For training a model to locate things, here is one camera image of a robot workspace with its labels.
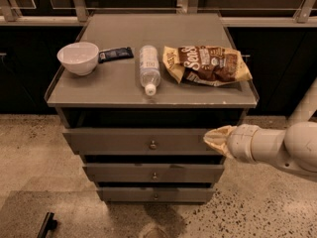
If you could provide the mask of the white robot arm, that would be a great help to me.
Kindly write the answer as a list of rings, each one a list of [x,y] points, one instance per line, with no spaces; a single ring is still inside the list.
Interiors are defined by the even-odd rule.
[[[264,163],[302,177],[317,179],[317,79],[288,118],[283,130],[257,125],[223,126],[208,131],[204,142],[221,155],[241,163]]]

